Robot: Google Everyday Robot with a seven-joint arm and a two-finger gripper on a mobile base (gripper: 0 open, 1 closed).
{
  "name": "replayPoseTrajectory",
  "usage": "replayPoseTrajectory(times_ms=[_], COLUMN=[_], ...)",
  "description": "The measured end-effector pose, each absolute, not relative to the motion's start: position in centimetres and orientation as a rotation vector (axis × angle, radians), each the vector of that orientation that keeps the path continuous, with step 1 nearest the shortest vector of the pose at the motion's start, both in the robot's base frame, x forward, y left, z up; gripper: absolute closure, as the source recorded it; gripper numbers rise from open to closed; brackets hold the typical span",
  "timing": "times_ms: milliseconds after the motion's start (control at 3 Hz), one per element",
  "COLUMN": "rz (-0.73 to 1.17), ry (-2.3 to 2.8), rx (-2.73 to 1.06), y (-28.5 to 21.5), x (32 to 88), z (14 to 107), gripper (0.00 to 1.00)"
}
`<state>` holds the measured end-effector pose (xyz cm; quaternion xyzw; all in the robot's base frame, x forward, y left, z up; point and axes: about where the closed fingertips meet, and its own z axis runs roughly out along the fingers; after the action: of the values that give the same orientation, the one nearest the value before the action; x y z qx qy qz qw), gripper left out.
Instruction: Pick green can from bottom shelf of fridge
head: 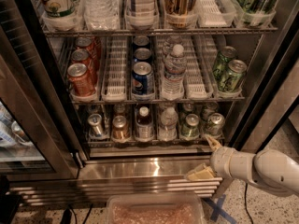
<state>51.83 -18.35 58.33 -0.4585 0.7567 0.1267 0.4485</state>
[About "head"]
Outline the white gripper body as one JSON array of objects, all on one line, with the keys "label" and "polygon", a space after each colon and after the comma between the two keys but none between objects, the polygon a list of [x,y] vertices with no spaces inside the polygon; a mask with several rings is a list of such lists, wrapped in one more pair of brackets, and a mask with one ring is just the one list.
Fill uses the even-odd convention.
[{"label": "white gripper body", "polygon": [[220,147],[211,155],[210,166],[218,176],[257,182],[259,177],[254,167],[254,157],[252,153]]}]

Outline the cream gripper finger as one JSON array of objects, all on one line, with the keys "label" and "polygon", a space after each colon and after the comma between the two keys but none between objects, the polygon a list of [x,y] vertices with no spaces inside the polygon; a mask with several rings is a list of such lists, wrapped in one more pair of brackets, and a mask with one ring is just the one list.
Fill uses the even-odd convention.
[{"label": "cream gripper finger", "polygon": [[210,135],[206,136],[206,140],[208,141],[208,144],[212,151],[216,151],[217,149],[222,147],[222,144]]},{"label": "cream gripper finger", "polygon": [[216,175],[210,166],[207,166],[205,163],[198,165],[196,168],[190,170],[185,178],[189,181],[197,181],[202,179],[212,179]]}]

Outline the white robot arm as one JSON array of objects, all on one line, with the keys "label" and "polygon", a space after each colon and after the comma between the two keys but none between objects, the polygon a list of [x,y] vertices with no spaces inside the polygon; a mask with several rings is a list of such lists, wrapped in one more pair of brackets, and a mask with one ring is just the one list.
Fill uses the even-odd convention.
[{"label": "white robot arm", "polygon": [[257,154],[237,151],[208,134],[206,140],[212,149],[209,165],[202,163],[190,170],[187,180],[232,178],[276,196],[299,195],[299,164],[286,154],[269,148]]}]

